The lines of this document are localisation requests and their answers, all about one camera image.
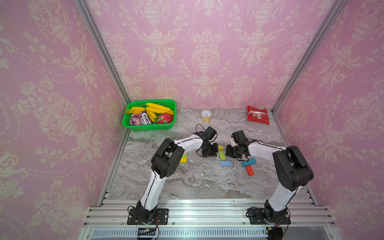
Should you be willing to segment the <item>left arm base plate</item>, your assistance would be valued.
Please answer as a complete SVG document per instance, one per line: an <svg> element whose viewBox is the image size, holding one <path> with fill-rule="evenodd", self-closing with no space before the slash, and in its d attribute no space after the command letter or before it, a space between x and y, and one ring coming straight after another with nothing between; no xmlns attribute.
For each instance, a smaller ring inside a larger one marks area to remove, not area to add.
<svg viewBox="0 0 384 240"><path fill-rule="evenodd" d="M130 208L127 225L167 225L169 209L154 209L152 211Z"/></svg>

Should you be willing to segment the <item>light blue block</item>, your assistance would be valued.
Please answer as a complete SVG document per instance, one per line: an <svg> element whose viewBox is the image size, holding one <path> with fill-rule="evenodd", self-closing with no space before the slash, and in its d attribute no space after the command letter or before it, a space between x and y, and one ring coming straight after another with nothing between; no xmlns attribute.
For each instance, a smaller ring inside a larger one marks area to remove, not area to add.
<svg viewBox="0 0 384 240"><path fill-rule="evenodd" d="M221 161L221 166L230 167L232 164L230 161Z"/></svg>

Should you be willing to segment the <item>red block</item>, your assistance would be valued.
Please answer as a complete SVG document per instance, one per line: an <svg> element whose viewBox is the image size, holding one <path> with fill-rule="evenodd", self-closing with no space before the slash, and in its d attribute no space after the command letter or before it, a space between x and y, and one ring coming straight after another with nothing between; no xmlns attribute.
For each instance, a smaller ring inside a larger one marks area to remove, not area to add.
<svg viewBox="0 0 384 240"><path fill-rule="evenodd" d="M247 165L246 166L246 170L247 170L247 173L248 173L249 176L254 176L255 175L254 170L253 170L251 165Z"/></svg>

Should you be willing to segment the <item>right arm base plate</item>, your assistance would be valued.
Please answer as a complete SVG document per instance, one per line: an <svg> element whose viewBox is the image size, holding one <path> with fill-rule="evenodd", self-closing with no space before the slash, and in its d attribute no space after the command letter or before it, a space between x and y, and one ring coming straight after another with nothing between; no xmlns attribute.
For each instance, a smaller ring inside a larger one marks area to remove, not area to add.
<svg viewBox="0 0 384 240"><path fill-rule="evenodd" d="M246 217L249 218L251 225L290 225L291 217L288 210L275 212L270 209L252 207L247 209Z"/></svg>

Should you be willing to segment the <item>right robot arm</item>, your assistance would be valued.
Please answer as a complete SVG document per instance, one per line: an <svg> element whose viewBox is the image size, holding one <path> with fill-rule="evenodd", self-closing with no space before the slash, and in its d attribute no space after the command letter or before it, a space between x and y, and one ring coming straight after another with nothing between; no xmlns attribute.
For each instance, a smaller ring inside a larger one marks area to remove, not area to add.
<svg viewBox="0 0 384 240"><path fill-rule="evenodd" d="M267 224L290 224L288 204L295 194L314 178L314 173L301 150L297 146L285 148L252 140L227 145L226 156L238 160L244 156L253 156L274 162L279 184L266 200L261 214Z"/></svg>

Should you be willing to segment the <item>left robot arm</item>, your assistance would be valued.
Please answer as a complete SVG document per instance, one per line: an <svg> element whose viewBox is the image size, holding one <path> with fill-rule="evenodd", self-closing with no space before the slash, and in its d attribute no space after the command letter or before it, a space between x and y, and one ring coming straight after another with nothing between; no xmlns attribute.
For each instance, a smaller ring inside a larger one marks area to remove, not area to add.
<svg viewBox="0 0 384 240"><path fill-rule="evenodd" d="M140 222L148 224L155 217L164 184L176 172L184 154L201 150L203 158L216 155L218 144L214 140L217 135L215 130L208 129L181 140L166 138L163 141L151 159L151 178L143 197L136 205Z"/></svg>

